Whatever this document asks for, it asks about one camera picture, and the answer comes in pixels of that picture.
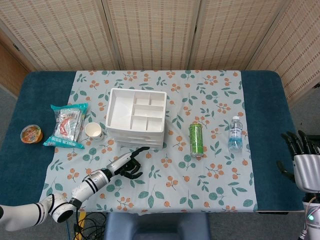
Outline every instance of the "green can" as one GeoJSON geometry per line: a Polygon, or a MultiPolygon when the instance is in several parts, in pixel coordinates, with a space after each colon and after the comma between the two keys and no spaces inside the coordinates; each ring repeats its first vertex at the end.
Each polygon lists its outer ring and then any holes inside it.
{"type": "Polygon", "coordinates": [[[192,123],[189,126],[190,155],[191,157],[202,157],[204,154],[204,142],[202,139],[202,125],[192,123]]]}

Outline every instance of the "yellow object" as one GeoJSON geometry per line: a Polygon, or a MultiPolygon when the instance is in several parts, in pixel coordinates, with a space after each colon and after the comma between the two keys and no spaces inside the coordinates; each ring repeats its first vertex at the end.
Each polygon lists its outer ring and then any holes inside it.
{"type": "MultiPolygon", "coordinates": [[[[83,229],[85,226],[85,217],[86,217],[86,212],[85,211],[81,211],[80,215],[79,215],[79,225],[80,227],[83,229]]],[[[75,239],[77,240],[82,240],[82,236],[80,233],[77,233],[75,236],[75,239]]]]}

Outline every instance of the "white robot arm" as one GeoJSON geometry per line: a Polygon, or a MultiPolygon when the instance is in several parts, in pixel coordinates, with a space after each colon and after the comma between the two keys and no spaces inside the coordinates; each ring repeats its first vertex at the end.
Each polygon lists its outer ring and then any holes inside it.
{"type": "Polygon", "coordinates": [[[305,228],[299,236],[304,240],[320,239],[320,153],[318,147],[309,141],[303,131],[298,131],[302,143],[292,132],[281,134],[293,156],[294,174],[288,172],[282,162],[277,161],[280,171],[303,192],[302,199],[305,211],[305,228]]]}
{"type": "Polygon", "coordinates": [[[148,149],[149,147],[141,147],[134,152],[128,152],[111,162],[106,169],[97,170],[85,177],[82,183],[72,190],[69,202],[63,195],[55,193],[38,203],[21,206],[0,205],[0,225],[4,225],[7,231],[16,231],[39,225],[48,215],[57,223],[66,221],[85,200],[107,185],[113,176],[120,174],[129,179],[140,177],[142,172],[137,172],[141,165],[135,160],[135,156],[148,149]]]}

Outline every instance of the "paper cup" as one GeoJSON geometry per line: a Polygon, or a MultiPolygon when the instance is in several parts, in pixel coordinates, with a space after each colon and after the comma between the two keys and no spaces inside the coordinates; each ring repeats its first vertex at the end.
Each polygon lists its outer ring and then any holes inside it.
{"type": "Polygon", "coordinates": [[[104,138],[101,126],[96,122],[88,123],[84,128],[85,134],[92,138],[94,141],[101,141],[104,138]]]}

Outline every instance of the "white drawer unit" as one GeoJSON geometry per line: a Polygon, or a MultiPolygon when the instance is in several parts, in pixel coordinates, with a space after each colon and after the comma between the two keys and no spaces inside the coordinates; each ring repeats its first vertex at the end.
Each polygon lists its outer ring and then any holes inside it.
{"type": "Polygon", "coordinates": [[[126,147],[161,149],[165,134],[167,93],[112,88],[105,126],[126,147]]]}

